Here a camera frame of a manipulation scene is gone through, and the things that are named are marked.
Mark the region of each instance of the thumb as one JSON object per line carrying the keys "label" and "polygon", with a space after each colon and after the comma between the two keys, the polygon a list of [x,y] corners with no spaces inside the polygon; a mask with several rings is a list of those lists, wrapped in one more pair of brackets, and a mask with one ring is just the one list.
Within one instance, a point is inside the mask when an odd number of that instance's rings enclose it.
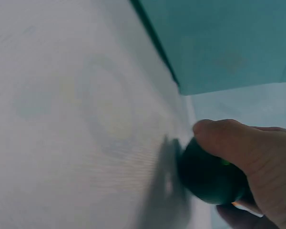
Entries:
{"label": "thumb", "polygon": [[278,229],[267,217],[260,218],[233,205],[217,206],[217,211],[233,229]]}
{"label": "thumb", "polygon": [[245,173],[249,165],[265,157],[273,141],[269,132],[235,120],[202,120],[193,127],[198,144],[208,153],[227,160]]}

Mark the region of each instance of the light blue background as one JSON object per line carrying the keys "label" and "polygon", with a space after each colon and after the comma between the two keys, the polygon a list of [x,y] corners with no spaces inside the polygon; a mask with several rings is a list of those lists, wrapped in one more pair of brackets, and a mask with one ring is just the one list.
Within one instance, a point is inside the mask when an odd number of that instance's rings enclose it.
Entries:
{"label": "light blue background", "polygon": [[182,94],[286,82],[286,0],[140,0]]}

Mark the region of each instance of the finger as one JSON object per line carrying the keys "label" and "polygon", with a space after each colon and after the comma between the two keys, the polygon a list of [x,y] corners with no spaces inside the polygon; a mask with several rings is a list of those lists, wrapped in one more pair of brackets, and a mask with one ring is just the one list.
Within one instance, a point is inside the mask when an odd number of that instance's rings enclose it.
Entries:
{"label": "finger", "polygon": [[258,130],[263,130],[263,131],[278,131],[278,132],[286,133],[286,129],[281,128],[281,127],[259,127],[259,126],[253,126],[253,127]]}
{"label": "finger", "polygon": [[202,120],[193,130],[198,144],[205,151],[235,164],[245,173],[248,165],[263,158],[261,154],[273,143],[267,137],[268,132],[235,120]]}
{"label": "finger", "polygon": [[233,229],[278,229],[267,217],[260,218],[233,205],[217,206],[217,211]]}
{"label": "finger", "polygon": [[234,206],[241,205],[256,214],[260,215],[263,214],[261,209],[259,209],[259,207],[256,205],[256,203],[247,202],[245,199],[240,199],[237,202],[233,203],[233,205]]}

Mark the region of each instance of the green ball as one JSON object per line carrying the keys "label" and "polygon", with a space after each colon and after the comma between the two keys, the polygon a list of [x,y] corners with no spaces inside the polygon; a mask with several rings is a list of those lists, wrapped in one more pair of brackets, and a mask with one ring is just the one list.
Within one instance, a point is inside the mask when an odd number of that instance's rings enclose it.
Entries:
{"label": "green ball", "polygon": [[205,152],[195,138],[179,158],[178,173],[185,187],[210,204],[229,204],[251,193],[238,167]]}

